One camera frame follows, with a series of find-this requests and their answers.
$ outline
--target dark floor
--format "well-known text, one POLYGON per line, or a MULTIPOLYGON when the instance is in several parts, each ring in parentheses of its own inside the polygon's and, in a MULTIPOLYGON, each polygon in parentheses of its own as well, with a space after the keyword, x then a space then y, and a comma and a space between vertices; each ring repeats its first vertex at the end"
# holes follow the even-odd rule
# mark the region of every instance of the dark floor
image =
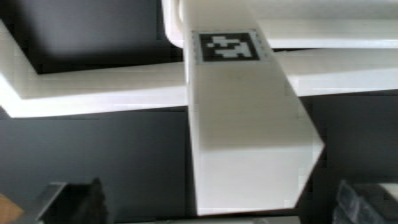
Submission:
MULTIPOLYGON (((296 210, 331 223, 342 179, 398 181, 398 91, 303 98, 326 152, 296 210)), ((22 206, 49 181, 104 178, 118 221, 193 217, 186 108, 0 120, 0 189, 22 206)))

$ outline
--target black background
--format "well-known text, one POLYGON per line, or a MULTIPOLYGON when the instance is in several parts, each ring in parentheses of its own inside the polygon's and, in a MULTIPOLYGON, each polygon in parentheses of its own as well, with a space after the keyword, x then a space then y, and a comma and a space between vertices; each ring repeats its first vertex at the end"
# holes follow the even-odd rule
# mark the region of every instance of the black background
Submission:
MULTIPOLYGON (((0 1, 40 72, 134 64, 136 2, 0 1)), ((324 224, 340 180, 398 180, 398 91, 305 97, 303 102, 328 148, 298 209, 251 215, 301 214, 305 223, 324 224)), ((42 119, 0 115, 0 193, 24 207, 49 181, 83 182, 100 176, 116 221, 195 216, 186 107, 42 119)))

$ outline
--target white plastic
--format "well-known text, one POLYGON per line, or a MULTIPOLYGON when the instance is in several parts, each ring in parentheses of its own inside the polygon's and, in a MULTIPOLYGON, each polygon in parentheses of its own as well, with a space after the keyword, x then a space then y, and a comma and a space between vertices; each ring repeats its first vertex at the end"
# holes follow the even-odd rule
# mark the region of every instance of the white plastic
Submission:
POLYGON ((180 0, 163 0, 166 35, 171 43, 184 48, 184 21, 180 17, 180 0))
MULTIPOLYGON (((280 52, 299 96, 398 89, 397 49, 280 52)), ((184 63, 38 76, 0 22, 0 105, 12 117, 187 105, 184 63)))
POLYGON ((198 214, 294 208, 324 149, 310 116, 260 32, 267 60, 198 61, 196 32, 258 30, 246 1, 182 3, 198 214))
POLYGON ((397 0, 248 2, 273 48, 398 48, 397 0))
POLYGON ((184 106, 184 63, 40 76, 0 22, 0 105, 12 117, 184 106))

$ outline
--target white panel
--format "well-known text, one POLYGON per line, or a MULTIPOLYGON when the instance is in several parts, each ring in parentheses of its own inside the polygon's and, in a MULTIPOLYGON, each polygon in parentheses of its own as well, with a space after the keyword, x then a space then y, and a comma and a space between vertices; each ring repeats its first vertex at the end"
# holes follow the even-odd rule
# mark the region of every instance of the white panel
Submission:
MULTIPOLYGON (((398 89, 397 58, 395 49, 278 53, 299 96, 398 89)), ((38 76, 0 23, 0 105, 12 117, 187 105, 186 88, 184 63, 38 76)))
POLYGON ((187 105, 184 63, 36 74, 0 23, 0 103, 13 117, 187 105))
POLYGON ((202 62, 198 31, 257 30, 242 0, 184 0, 200 215, 296 206, 324 148, 260 34, 266 60, 202 62))
POLYGON ((398 89, 398 50, 319 49, 278 54, 299 96, 398 89))
MULTIPOLYGON (((273 48, 398 48, 397 0, 248 2, 273 48)), ((177 23, 166 29, 182 46, 182 21, 175 13, 166 14, 166 21, 177 23)))

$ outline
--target black object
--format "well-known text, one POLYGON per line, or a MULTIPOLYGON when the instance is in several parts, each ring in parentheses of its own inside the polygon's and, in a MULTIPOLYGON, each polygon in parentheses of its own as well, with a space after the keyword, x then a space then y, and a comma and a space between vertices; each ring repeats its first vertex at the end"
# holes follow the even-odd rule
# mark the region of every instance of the black object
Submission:
POLYGON ((184 61, 163 0, 6 0, 3 19, 38 73, 184 61))
POLYGON ((342 181, 338 202, 353 223, 398 224, 398 200, 378 183, 342 181))
POLYGON ((251 33, 200 33, 203 62, 258 61, 251 33))
POLYGON ((100 179, 91 184, 52 183, 17 224, 107 224, 100 179))
POLYGON ((47 224, 107 224, 107 206, 100 179, 91 185, 70 184, 42 216, 47 224))

